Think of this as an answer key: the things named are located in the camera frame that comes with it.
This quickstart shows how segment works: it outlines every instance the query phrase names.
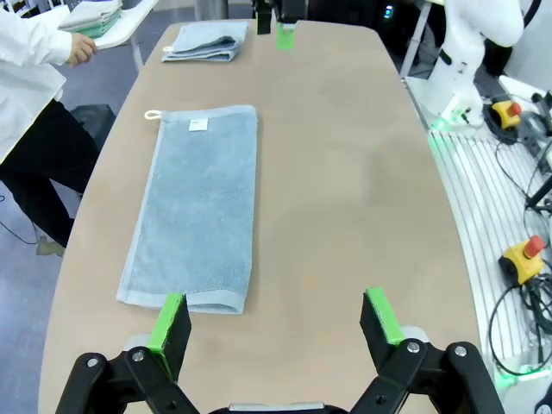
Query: black pants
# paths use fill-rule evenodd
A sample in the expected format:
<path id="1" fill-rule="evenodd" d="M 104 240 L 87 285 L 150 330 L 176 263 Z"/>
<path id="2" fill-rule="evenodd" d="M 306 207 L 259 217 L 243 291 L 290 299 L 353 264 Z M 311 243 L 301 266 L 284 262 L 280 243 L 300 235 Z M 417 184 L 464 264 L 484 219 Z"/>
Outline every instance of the black pants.
<path id="1" fill-rule="evenodd" d="M 50 179 L 83 193 L 97 156 L 90 135 L 52 101 L 0 164 L 0 180 L 28 218 L 66 247 L 73 220 Z"/>

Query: white towel tag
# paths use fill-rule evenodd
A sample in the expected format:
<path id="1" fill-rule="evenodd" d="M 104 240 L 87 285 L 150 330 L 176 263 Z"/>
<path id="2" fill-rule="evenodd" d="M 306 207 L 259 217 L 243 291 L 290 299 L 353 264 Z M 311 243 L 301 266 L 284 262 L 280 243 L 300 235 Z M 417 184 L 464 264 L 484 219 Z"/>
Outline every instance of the white towel tag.
<path id="1" fill-rule="evenodd" d="M 209 118 L 192 119 L 189 131 L 206 131 Z"/>

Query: blue towel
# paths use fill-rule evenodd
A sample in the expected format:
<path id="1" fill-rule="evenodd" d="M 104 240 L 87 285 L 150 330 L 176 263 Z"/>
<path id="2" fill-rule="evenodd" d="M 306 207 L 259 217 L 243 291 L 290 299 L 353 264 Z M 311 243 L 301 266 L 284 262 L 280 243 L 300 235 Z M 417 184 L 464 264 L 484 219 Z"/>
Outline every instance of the blue towel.
<path id="1" fill-rule="evenodd" d="M 200 22 L 185 24 L 161 59 L 230 62 L 240 51 L 248 32 L 247 22 Z"/>
<path id="2" fill-rule="evenodd" d="M 183 292 L 191 311 L 243 313 L 256 154 L 252 106 L 162 113 L 117 300 L 160 308 Z"/>

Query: white coat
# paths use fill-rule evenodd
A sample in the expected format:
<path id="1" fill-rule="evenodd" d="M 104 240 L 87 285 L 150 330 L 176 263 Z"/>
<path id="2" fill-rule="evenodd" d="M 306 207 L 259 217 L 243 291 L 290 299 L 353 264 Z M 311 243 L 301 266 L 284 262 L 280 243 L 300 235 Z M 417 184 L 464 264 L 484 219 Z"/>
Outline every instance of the white coat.
<path id="1" fill-rule="evenodd" d="M 66 79 L 51 63 L 71 54 L 70 33 L 0 9 L 0 163 Z"/>

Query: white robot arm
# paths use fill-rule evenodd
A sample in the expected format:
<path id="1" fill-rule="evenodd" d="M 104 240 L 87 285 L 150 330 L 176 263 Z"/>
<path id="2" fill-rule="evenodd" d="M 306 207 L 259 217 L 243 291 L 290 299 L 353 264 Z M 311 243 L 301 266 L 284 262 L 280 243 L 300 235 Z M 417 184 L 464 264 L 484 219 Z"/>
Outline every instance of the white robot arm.
<path id="1" fill-rule="evenodd" d="M 423 91 L 423 105 L 438 116 L 455 110 L 482 122 L 483 103 L 474 85 L 485 56 L 484 39 L 514 45 L 524 31 L 519 0 L 445 0 L 447 31 L 439 59 Z"/>

